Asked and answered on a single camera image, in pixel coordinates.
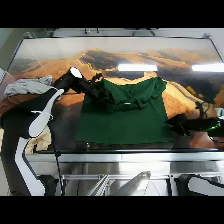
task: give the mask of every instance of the crumpled cloth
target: crumpled cloth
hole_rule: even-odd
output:
[[[0,152],[2,148],[4,130],[0,129]],[[36,151],[47,150],[48,146],[51,144],[51,132],[48,126],[45,127],[43,132],[37,137],[32,138],[25,148],[26,154],[32,154],[34,145],[37,145]]]
[[[12,84],[8,84],[4,91],[4,96],[9,97],[18,94],[42,94],[52,88],[52,76],[44,76],[36,79],[19,79]]]

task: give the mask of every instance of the robotic arm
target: robotic arm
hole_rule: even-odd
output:
[[[31,138],[36,138],[51,119],[55,100],[72,88],[84,92],[95,102],[110,102],[110,92],[95,88],[94,81],[86,80],[80,71],[72,67],[55,81],[53,88],[39,97],[23,102],[3,114],[1,126],[4,136],[1,159],[12,195],[47,195],[44,182],[32,170],[25,157],[25,148]]]

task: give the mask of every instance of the desert landscape print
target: desert landscape print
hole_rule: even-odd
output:
[[[21,78],[52,75],[58,79],[71,66],[77,67],[88,79],[96,73],[118,84],[138,83],[159,76],[167,81],[163,100],[168,118],[185,113],[197,118],[195,102],[214,108],[224,106],[224,73],[195,72],[192,65],[221,63],[222,60],[208,39],[159,37],[74,37],[23,40],[11,66],[9,76],[1,83],[0,94],[8,83]],[[120,72],[123,63],[154,64],[157,72]],[[57,102],[52,123],[60,147],[75,147],[74,136],[84,94],[69,91]]]

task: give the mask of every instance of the green t-shirt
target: green t-shirt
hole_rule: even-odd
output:
[[[85,96],[76,141],[102,144],[143,144],[172,141],[165,123],[162,92],[166,82],[151,78],[138,84],[116,85],[105,79],[97,88],[110,90],[114,104],[96,106]]]

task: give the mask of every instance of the green cloth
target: green cloth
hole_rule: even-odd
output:
[[[111,91],[114,104],[96,106],[85,96],[76,141],[102,144],[142,144],[172,141],[162,99],[166,82],[151,78],[116,85],[105,79],[97,88]]]

